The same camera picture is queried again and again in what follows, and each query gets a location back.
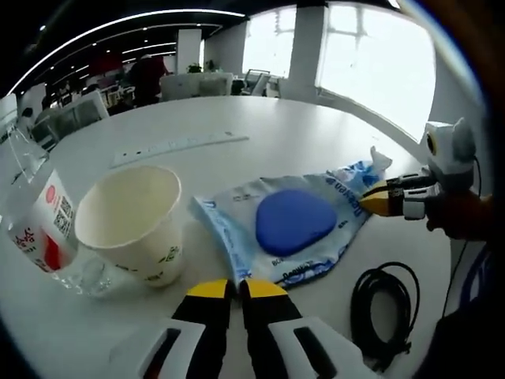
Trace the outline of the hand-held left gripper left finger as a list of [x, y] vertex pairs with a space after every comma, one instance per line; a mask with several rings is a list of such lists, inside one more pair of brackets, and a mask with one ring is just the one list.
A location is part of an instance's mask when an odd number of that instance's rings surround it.
[[231, 281], [190, 288], [155, 343], [142, 378], [217, 378], [226, 353]]

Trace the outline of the person's right hand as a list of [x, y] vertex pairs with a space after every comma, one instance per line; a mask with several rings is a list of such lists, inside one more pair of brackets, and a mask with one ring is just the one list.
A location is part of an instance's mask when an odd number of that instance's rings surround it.
[[453, 239], [489, 241], [493, 224], [493, 196], [468, 191], [435, 199], [428, 205], [427, 229], [442, 229]]

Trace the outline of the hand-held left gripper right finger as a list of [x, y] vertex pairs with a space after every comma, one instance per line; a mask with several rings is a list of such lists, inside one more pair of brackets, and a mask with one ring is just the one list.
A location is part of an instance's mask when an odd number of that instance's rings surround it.
[[374, 378], [361, 350], [318, 317], [301, 315], [274, 283], [240, 283], [247, 348], [257, 378]]

